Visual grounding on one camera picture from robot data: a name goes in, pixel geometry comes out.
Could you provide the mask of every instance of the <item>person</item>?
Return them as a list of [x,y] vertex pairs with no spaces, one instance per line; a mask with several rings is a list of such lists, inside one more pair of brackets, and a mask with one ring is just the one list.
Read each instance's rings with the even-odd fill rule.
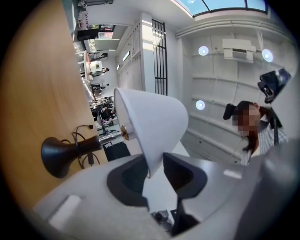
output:
[[109,71],[109,68],[108,68],[108,67],[105,67],[105,68],[103,67],[103,68],[102,68],[102,73],[106,73],[106,72],[108,72],[108,71]]
[[[243,149],[242,165],[248,165],[251,158],[265,154],[274,146],[274,129],[271,108],[259,106],[257,103],[241,101],[233,112],[233,124],[238,126],[242,136],[248,140]],[[279,123],[279,143],[288,141],[288,137]]]
[[106,125],[109,125],[116,116],[115,108],[113,106],[102,108],[101,116],[105,120]]

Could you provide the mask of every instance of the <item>black metal grille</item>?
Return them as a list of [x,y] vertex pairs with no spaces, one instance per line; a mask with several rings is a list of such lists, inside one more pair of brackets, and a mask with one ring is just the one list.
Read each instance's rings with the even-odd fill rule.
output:
[[168,95],[168,62],[165,24],[152,19],[155,93]]

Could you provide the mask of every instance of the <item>recessed light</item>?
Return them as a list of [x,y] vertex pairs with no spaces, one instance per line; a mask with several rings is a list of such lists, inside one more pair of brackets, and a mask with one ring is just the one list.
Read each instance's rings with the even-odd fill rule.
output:
[[196,102],[196,108],[198,110],[203,110],[205,108],[205,103],[202,100]]
[[208,54],[208,48],[206,46],[201,46],[198,52],[201,56],[206,56]]
[[273,54],[269,49],[263,49],[262,51],[262,57],[265,59],[267,62],[272,62],[273,61]]

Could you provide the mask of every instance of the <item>window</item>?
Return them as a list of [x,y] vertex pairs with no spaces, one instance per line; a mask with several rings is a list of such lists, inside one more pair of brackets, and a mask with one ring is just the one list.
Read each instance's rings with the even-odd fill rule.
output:
[[191,15],[201,15],[222,10],[244,9],[267,13],[264,0],[176,0]]

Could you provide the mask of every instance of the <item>wooden wall panel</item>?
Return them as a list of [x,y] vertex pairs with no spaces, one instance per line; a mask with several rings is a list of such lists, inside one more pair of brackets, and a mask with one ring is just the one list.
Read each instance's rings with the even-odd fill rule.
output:
[[[23,207],[38,200],[80,170],[77,161],[64,179],[51,176],[41,160],[41,145],[54,136],[73,141],[71,132],[93,124],[60,0],[41,3],[10,44],[0,74],[0,166]],[[80,128],[86,138],[97,134]],[[95,153],[101,163],[103,150]]]

